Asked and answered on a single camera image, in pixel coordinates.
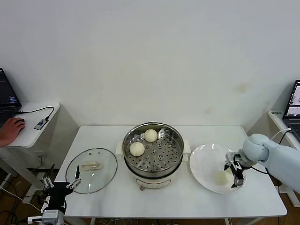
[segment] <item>computer mouse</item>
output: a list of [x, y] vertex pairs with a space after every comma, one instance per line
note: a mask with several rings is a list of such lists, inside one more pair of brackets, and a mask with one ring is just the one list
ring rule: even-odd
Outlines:
[[20, 120], [16, 121], [15, 124], [19, 121], [25, 122], [25, 120], [21, 118]]

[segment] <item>white table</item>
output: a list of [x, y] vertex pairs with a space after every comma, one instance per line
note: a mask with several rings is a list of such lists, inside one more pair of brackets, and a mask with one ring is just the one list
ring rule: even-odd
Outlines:
[[13, 168], [18, 174], [24, 177], [29, 183], [34, 185], [36, 188], [43, 188], [43, 183], [39, 181], [37, 177], [35, 177], [31, 172], [26, 169], [26, 165], [22, 161], [22, 159], [14, 154], [14, 148], [30, 148], [34, 145], [37, 139], [40, 137], [42, 132], [46, 129], [47, 125], [50, 123], [53, 116], [58, 111], [60, 104], [58, 102], [28, 102], [22, 103], [22, 108], [24, 112], [32, 111], [40, 108], [44, 108], [47, 106], [54, 107], [54, 111], [49, 117], [49, 121], [44, 125], [41, 130], [33, 129], [41, 119], [44, 119], [51, 112], [50, 109], [44, 109], [37, 112], [32, 113], [24, 113], [18, 114], [16, 117], [21, 117], [25, 119], [26, 127], [19, 133], [14, 142], [8, 145], [5, 148], [0, 148], [0, 158], [3, 159], [5, 163], [7, 163], [11, 168]]
[[[285, 111], [284, 110], [269, 110], [268, 115], [272, 119], [272, 121], [275, 123], [275, 125], [278, 127], [279, 130], [287, 129], [287, 125], [283, 122], [282, 117], [284, 115]], [[287, 133], [285, 135], [285, 138], [291, 145], [291, 147], [300, 150], [300, 143], [297, 140], [297, 138], [292, 134], [292, 133]], [[285, 184], [280, 185], [279, 192], [281, 194], [287, 194], [289, 199], [292, 202], [292, 205], [294, 207], [300, 207], [300, 202], [295, 195], [293, 189], [288, 187]]]
[[[69, 163], [89, 148], [115, 152], [117, 143], [132, 127], [80, 127], [55, 181], [65, 181]], [[243, 128], [238, 126], [174, 127], [190, 142], [192, 150], [213, 142], [237, 151], [246, 137]], [[117, 173], [107, 187], [89, 195], [74, 192], [66, 201], [66, 217], [76, 218], [245, 218], [240, 224], [252, 224], [263, 217], [287, 213], [268, 175], [248, 170], [247, 182], [240, 191], [222, 195], [202, 187], [191, 174], [188, 162], [182, 162], [171, 185], [140, 191], [124, 160], [119, 159]]]

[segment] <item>laptop screen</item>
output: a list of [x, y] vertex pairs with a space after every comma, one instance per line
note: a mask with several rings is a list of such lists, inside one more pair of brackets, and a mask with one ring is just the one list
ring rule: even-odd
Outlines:
[[289, 103], [285, 110], [285, 117], [300, 117], [300, 80], [296, 80]]
[[14, 90], [10, 86], [4, 71], [0, 68], [0, 106], [21, 105]]

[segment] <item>person's hand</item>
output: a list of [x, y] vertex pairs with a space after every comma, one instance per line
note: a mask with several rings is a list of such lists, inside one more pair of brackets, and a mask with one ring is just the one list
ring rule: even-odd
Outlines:
[[0, 147], [9, 145], [18, 136], [21, 129], [25, 127], [25, 123], [21, 118], [10, 118], [2, 126], [0, 130]]

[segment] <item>floor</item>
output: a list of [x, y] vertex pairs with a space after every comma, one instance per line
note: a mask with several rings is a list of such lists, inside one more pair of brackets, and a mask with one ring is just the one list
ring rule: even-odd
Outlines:
[[[0, 179], [4, 179], [6, 177], [5, 172], [1, 171], [0, 169]], [[30, 184], [24, 180], [21, 176], [17, 176], [16, 178], [11, 180], [11, 183], [15, 186], [17, 190], [18, 196], [24, 196], [26, 194], [26, 190], [29, 189]], [[15, 191], [12, 186], [7, 185], [7, 190], [14, 193]], [[287, 195], [281, 194], [280, 195], [286, 208], [288, 214], [284, 217], [280, 217], [280, 225], [300, 225], [300, 208], [295, 208], [292, 206], [290, 200], [288, 199]], [[26, 219], [28, 216], [39, 216], [40, 212], [37, 211], [35, 208], [31, 207], [30, 205], [23, 204], [21, 201], [16, 201], [15, 203], [15, 210], [14, 214], [17, 216], [17, 220], [14, 220], [11, 215], [8, 214], [12, 210], [14, 206], [15, 198], [4, 195], [0, 193], [0, 225], [11, 225], [14, 224], [15, 221], [19, 221], [21, 219]], [[41, 208], [41, 204], [38, 203], [38, 197], [33, 197], [31, 202], [37, 208]], [[83, 218], [83, 220], [90, 224], [89, 218]], [[237, 223], [238, 219], [232, 219], [232, 225]], [[107, 225], [109, 224], [110, 219], [97, 219], [96, 225]], [[223, 219], [125, 219], [125, 220], [112, 220], [110, 225], [170, 225], [171, 222], [173, 225], [225, 225]], [[261, 221], [257, 222], [255, 225], [277, 225], [278, 218], [271, 217], [271, 218], [264, 218]]]

